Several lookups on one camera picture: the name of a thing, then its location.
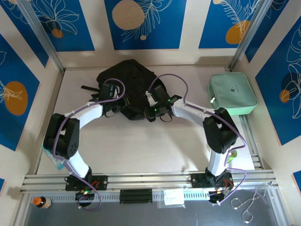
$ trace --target small bottle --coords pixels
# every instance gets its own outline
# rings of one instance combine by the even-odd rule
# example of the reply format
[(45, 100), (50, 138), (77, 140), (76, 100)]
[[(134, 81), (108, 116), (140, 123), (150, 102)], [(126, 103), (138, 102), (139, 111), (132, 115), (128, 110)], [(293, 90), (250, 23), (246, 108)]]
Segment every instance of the small bottle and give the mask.
[(47, 209), (51, 205), (51, 200), (49, 198), (45, 198), (44, 196), (35, 197), (32, 201), (34, 205), (41, 209)]

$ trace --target white wall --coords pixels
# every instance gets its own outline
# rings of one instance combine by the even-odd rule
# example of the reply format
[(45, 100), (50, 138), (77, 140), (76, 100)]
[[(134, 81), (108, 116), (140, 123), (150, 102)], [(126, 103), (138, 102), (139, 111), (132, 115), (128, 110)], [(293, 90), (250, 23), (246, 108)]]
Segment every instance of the white wall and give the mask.
[(301, 136), (281, 146), (255, 76), (301, 16), (301, 1), (290, 0), (250, 63), (242, 57), (235, 71), (244, 72), (258, 98), (258, 106), (249, 115), (260, 155), (266, 168), (275, 172), (281, 193), (294, 225), (301, 222), (301, 193), (293, 173), (301, 170)]
[(40, 81), (16, 151), (0, 145), (0, 178), (6, 181), (0, 195), (0, 219), (1, 225), (6, 226), (9, 225), (18, 204), (20, 198), (18, 193), (24, 176), (39, 153), (45, 126), (48, 125), (47, 121), (52, 110), (48, 108), (49, 101), (54, 85), (60, 81), (61, 75), (50, 60), (46, 68), (43, 67), (1, 7), (0, 21), (0, 34)]
[(235, 48), (198, 49), (211, 0), (187, 0), (179, 49), (115, 51), (103, 0), (80, 0), (95, 51), (59, 52), (64, 67), (108, 67), (126, 59), (149, 65), (228, 65)]

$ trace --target orange cap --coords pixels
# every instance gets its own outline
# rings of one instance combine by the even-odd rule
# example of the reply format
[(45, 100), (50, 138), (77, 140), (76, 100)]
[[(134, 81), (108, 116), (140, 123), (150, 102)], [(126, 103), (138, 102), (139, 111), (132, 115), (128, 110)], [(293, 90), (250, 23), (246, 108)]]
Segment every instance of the orange cap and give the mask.
[(35, 197), (34, 199), (33, 199), (33, 201), (32, 201), (32, 203), (34, 204), (34, 205), (40, 205), (41, 204), (41, 202), (42, 202), (42, 199), (40, 198), (40, 197)]

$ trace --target white floor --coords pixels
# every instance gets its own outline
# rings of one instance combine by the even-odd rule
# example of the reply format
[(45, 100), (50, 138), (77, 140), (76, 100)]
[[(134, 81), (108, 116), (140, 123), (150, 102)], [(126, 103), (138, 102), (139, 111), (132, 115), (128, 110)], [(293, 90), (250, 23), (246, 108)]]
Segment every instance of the white floor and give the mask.
[[(207, 85), (210, 77), (225, 72), (223, 67), (199, 66), (152, 66), (156, 75), (175, 73), (188, 83), (187, 100), (210, 108)], [(66, 70), (55, 113), (68, 113), (91, 98), (91, 91), (82, 85), (98, 88), (96, 78), (105, 68), (88, 70)], [(183, 96), (185, 85), (176, 77), (162, 78), (170, 96)], [(233, 117), (240, 133), (242, 126), (238, 117)], [(102, 117), (86, 125), (80, 131), (79, 152), (94, 173), (146, 173), (205, 170), (210, 153), (206, 147), (202, 127), (185, 119), (173, 118), (165, 123), (156, 120), (129, 121), (122, 114), (112, 118)], [(240, 150), (231, 167), (253, 170), (248, 148)], [(53, 165), (45, 153), (42, 154), (38, 174), (67, 173)]]

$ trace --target green object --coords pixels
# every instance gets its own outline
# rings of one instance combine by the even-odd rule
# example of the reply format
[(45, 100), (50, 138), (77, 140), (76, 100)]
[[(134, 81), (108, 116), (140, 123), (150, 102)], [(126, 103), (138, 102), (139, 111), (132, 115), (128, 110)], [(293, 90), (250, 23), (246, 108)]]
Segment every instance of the green object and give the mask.
[(237, 157), (237, 151), (234, 150), (231, 155), (229, 155), (228, 161), (227, 163), (231, 162), (233, 159), (235, 159)]
[(208, 91), (213, 108), (223, 107), (230, 115), (249, 114), (257, 106), (250, 83), (240, 72), (212, 75)]

